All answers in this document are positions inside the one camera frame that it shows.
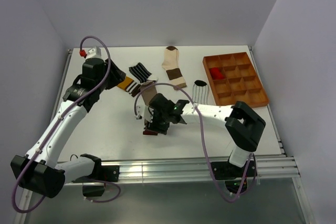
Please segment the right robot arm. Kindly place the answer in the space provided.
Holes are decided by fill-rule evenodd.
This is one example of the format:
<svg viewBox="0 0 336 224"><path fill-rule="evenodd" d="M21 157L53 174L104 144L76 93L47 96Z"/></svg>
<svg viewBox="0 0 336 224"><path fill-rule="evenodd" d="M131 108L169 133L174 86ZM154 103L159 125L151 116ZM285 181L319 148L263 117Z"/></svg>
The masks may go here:
<svg viewBox="0 0 336 224"><path fill-rule="evenodd" d="M235 146L229 156L227 170L234 177L245 171L245 163L255 152L266 122L247 103L216 106L178 100L176 103L163 94L156 94L149 105L136 106L139 117L149 122L148 130L167 134L170 124L212 125L226 129Z"/></svg>

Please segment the red christmas sock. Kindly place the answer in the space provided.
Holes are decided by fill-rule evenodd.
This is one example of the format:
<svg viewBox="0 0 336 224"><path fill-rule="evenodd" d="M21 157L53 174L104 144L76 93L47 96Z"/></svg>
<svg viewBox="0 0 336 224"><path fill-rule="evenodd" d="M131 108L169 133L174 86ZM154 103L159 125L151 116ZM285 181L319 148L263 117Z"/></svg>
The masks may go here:
<svg viewBox="0 0 336 224"><path fill-rule="evenodd" d="M210 68L209 72L213 80L223 80L225 79L225 75L221 72L220 68L214 67Z"/></svg>

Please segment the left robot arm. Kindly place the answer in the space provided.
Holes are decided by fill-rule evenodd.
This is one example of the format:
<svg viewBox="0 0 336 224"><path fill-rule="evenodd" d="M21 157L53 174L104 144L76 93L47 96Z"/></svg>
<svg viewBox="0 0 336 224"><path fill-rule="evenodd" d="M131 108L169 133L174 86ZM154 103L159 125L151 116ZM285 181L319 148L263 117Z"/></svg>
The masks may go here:
<svg viewBox="0 0 336 224"><path fill-rule="evenodd" d="M73 131L99 101L100 94L124 79L125 73L110 59L85 60L82 73L66 90L47 130L24 156L12 159L10 166L21 188L54 198L64 184L82 178L96 182L101 178L101 159L93 155L82 154L74 161L57 162Z"/></svg>

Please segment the taupe sock maroon stripes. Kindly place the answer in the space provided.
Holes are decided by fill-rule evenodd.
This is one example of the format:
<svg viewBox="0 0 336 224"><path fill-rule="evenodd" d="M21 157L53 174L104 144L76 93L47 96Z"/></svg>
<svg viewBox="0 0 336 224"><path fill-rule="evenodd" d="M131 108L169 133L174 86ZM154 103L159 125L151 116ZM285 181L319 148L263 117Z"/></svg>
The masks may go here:
<svg viewBox="0 0 336 224"><path fill-rule="evenodd" d="M151 99L157 94L156 87L153 86L154 81L147 81L140 86L141 95L146 106L149 106ZM143 135L157 136L158 133L148 130L148 121L144 119L144 131Z"/></svg>

